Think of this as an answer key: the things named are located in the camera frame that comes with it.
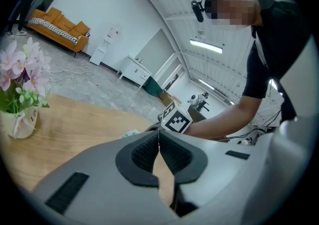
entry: man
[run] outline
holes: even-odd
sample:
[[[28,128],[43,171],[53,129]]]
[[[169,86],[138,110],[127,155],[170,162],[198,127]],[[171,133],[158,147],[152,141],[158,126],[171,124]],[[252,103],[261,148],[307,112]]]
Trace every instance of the man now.
[[[274,0],[205,0],[205,13],[219,23],[251,26],[255,38],[247,61],[247,82],[238,104],[219,115],[192,124],[185,134],[219,138],[249,124],[257,113],[270,79],[283,93],[282,120],[295,110],[279,83],[310,37],[310,30],[296,3]]]
[[[12,26],[17,19],[17,17],[20,14],[19,22],[18,22],[18,30],[16,32],[17,36],[23,35],[25,36],[27,32],[23,30],[23,25],[25,21],[25,17],[30,9],[30,6],[34,0],[20,0],[16,8],[14,9],[14,12],[11,16],[11,20],[9,21],[8,29],[6,32],[6,37],[9,39],[14,39],[14,35],[12,33]]]

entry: orange sofa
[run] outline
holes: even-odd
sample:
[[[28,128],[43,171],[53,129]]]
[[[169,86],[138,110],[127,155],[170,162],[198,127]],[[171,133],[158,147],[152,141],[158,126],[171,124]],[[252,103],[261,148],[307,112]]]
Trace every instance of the orange sofa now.
[[[69,33],[71,36],[75,37],[76,40],[78,40],[77,43],[75,44],[64,36],[48,29],[44,25],[32,23],[31,20],[34,18],[44,19],[46,23],[51,23],[49,24],[50,26],[54,25],[57,28]],[[89,37],[85,36],[85,34],[90,30],[89,27],[87,27],[83,22],[79,22],[77,25],[73,24],[64,17],[60,10],[57,10],[54,7],[52,7],[48,13],[37,9],[34,10],[27,26],[74,51],[74,57],[77,52],[82,51],[84,46],[89,41]]]

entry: floor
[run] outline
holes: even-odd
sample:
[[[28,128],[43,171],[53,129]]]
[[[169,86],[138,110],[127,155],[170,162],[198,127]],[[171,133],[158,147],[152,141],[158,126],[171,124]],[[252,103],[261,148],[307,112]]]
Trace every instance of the floor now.
[[[13,27],[12,32],[16,33],[15,27]],[[43,54],[51,57],[49,63],[51,72],[70,69],[79,73],[86,71],[84,74],[74,76],[77,83],[73,82],[71,78],[53,83],[52,93],[103,108],[136,113],[153,122],[158,121],[157,115],[162,113],[165,108],[159,98],[149,95],[143,88],[139,90],[138,85],[125,77],[118,82],[116,73],[103,66],[97,67],[89,63],[89,59],[82,55],[73,58],[74,53],[71,50],[35,31],[29,31],[27,36],[15,37],[17,50],[22,49],[30,36],[34,42],[40,43]],[[0,48],[5,50],[10,41],[6,37],[2,38]],[[50,74],[50,78],[52,81],[58,81],[71,75],[71,72],[61,72]],[[47,88],[51,88],[51,83],[48,83]]]

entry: fluorescent light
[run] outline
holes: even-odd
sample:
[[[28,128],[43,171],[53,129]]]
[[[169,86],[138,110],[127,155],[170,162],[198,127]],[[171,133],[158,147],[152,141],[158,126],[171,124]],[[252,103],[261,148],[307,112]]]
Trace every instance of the fluorescent light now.
[[[220,47],[212,45],[212,44],[195,41],[193,39],[190,40],[190,43],[192,45],[200,46],[200,47],[206,48],[206,49],[214,51],[214,52],[223,53],[223,48],[220,48]]]
[[[213,87],[211,87],[209,84],[205,83],[203,80],[198,79],[201,83],[205,84],[207,87],[211,88],[212,90],[214,90]]]
[[[269,81],[269,84],[271,84],[276,90],[278,90],[277,85],[275,84],[273,79]]]

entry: flower pot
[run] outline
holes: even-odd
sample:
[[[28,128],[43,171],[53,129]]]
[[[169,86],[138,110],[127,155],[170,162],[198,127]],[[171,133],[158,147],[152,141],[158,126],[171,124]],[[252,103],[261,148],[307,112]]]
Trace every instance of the flower pot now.
[[[36,120],[38,117],[38,107],[30,107],[23,110],[25,117],[19,123],[17,133],[14,136],[14,126],[17,121],[17,114],[0,111],[3,129],[8,135],[14,138],[28,138],[34,131]]]

